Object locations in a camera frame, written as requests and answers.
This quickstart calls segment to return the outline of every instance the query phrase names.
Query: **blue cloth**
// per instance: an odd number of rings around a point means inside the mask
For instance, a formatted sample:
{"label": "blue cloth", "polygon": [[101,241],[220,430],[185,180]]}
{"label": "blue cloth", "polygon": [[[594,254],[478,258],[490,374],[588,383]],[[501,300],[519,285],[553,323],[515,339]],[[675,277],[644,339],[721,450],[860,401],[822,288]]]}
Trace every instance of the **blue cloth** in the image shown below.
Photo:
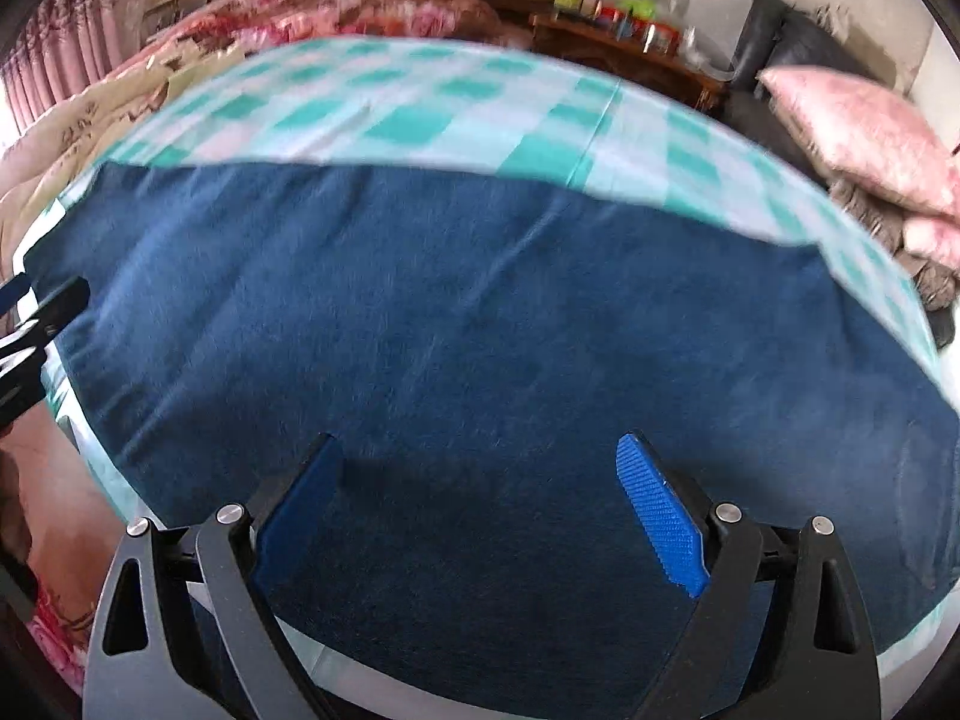
{"label": "blue cloth", "polygon": [[836,523],[880,649],[957,566],[957,416],[815,247],[536,181],[105,165],[26,257],[90,425],[165,522],[344,468],[270,600],[412,685],[538,717],[635,708],[693,601],[616,477],[640,429],[715,500]]}

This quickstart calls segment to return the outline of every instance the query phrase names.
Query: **wooden nightstand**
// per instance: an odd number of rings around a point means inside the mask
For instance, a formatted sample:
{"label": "wooden nightstand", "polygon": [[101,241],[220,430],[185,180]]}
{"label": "wooden nightstand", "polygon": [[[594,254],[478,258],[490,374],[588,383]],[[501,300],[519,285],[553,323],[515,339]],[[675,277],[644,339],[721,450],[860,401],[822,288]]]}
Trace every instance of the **wooden nightstand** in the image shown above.
{"label": "wooden nightstand", "polygon": [[631,40],[616,40],[603,29],[544,15],[531,16],[530,23],[536,53],[620,76],[704,113],[726,95],[723,81],[690,70],[678,59],[644,52]]}

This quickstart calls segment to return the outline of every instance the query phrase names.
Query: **silver screw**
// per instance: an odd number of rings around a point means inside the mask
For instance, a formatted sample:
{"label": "silver screw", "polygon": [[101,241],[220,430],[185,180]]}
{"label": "silver screw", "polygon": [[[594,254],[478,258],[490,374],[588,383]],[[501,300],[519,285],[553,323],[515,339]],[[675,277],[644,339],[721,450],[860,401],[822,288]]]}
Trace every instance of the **silver screw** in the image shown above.
{"label": "silver screw", "polygon": [[127,535],[137,538],[138,536],[143,536],[144,533],[150,530],[150,520],[146,517],[141,517],[136,520],[136,522],[131,522],[127,526]]}
{"label": "silver screw", "polygon": [[238,503],[229,503],[217,512],[217,522],[221,525],[232,525],[243,517],[243,507]]}
{"label": "silver screw", "polygon": [[722,503],[717,507],[717,519],[722,522],[740,522],[742,518],[743,512],[736,504]]}
{"label": "silver screw", "polygon": [[831,533],[833,533],[833,523],[828,517],[814,517],[813,530],[819,533],[821,536],[829,536]]}

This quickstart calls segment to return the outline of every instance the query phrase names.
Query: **pink curtain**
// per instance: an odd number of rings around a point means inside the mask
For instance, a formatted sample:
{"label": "pink curtain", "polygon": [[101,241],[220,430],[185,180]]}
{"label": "pink curtain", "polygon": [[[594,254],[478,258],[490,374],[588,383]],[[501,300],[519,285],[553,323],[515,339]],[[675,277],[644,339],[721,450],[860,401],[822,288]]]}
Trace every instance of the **pink curtain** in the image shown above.
{"label": "pink curtain", "polygon": [[116,0],[44,0],[0,65],[22,134],[44,111],[123,62]]}

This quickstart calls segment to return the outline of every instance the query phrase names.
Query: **pink pillow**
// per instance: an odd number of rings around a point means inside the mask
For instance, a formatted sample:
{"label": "pink pillow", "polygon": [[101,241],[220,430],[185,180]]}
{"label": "pink pillow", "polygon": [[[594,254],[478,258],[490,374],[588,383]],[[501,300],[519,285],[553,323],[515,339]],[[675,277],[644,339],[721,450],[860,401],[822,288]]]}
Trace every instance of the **pink pillow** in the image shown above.
{"label": "pink pillow", "polygon": [[960,218],[960,172],[906,100],[822,68],[770,68],[760,82],[813,164],[829,173],[824,177],[846,177],[905,208]]}
{"label": "pink pillow", "polygon": [[944,218],[904,220],[904,249],[960,272],[960,227]]}

